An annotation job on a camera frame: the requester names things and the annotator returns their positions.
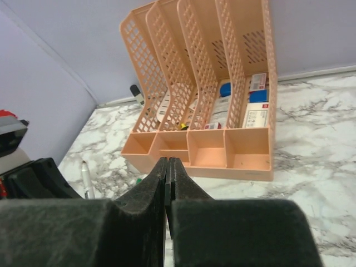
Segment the blue object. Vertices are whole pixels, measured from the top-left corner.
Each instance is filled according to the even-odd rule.
[[[250,103],[268,102],[268,90],[256,91],[250,94]]]
[[[228,82],[224,85],[221,86],[220,88],[220,95],[222,97],[225,97],[225,96],[230,96],[231,95],[231,83]]]

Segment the organizer compartment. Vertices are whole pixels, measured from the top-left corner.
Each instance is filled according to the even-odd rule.
[[[140,171],[167,156],[179,157],[191,176],[272,180],[277,75],[269,1],[158,0],[132,11],[125,19],[125,25],[128,23],[126,28],[121,25],[121,32],[126,31],[125,44],[141,85],[146,85],[142,88],[149,105],[142,111],[122,155]],[[138,32],[130,29],[133,26]],[[137,58],[146,55],[136,54],[132,43],[141,43],[130,41],[132,31],[136,39],[142,35],[147,44],[144,53],[149,50],[151,55],[141,65]],[[150,77],[145,76],[151,65],[158,66],[153,74],[154,87],[147,86]],[[269,79],[268,125],[241,128],[251,75],[263,72]],[[231,101],[226,127],[204,130],[220,86],[227,81],[231,82]],[[154,119],[155,112],[165,90],[170,91],[171,101],[159,123]],[[198,101],[193,112],[189,106],[195,98]],[[179,131],[180,123],[189,129]]]

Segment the perforated divider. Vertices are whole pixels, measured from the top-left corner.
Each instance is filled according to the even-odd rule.
[[[233,10],[230,8],[229,0],[215,0],[215,2],[231,83],[231,102],[226,127],[237,128],[243,108],[246,78],[231,14]]]
[[[146,6],[140,12],[147,12],[150,7],[151,5]],[[157,130],[160,123],[156,114],[167,91],[167,86],[153,45],[134,12],[122,21],[120,32],[145,97],[144,108],[132,131]]]
[[[265,39],[266,39],[266,50],[268,57],[268,70],[269,70],[269,103],[270,103],[270,116],[269,116],[269,126],[270,126],[270,143],[273,147],[275,138],[275,122],[276,122],[276,106],[277,106],[277,70],[274,54],[274,44],[271,26],[271,15],[269,9],[269,1],[262,0],[262,10],[263,10],[263,21],[265,28]]]
[[[209,121],[219,82],[191,0],[178,2],[178,15],[199,90],[190,129],[199,130]]]
[[[160,1],[155,2],[147,13],[146,22],[171,92],[170,104],[159,129],[173,131],[180,129],[181,123],[186,123],[185,114],[195,93],[196,84],[191,66],[186,64],[185,51],[176,42],[174,32],[161,9]]]

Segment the marble table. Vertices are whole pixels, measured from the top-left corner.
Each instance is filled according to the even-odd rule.
[[[138,104],[95,110],[59,169],[83,196],[81,161],[96,197],[117,198],[139,173],[121,155]],[[280,85],[273,182],[194,180],[215,199],[283,198],[305,212],[327,267],[356,266],[356,74]],[[167,232],[166,263],[173,266]]]

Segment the white pen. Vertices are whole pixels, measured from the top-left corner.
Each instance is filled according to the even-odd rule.
[[[94,188],[91,183],[90,172],[88,168],[88,164],[85,160],[82,161],[82,179],[84,182],[84,193],[86,199],[94,199]]]

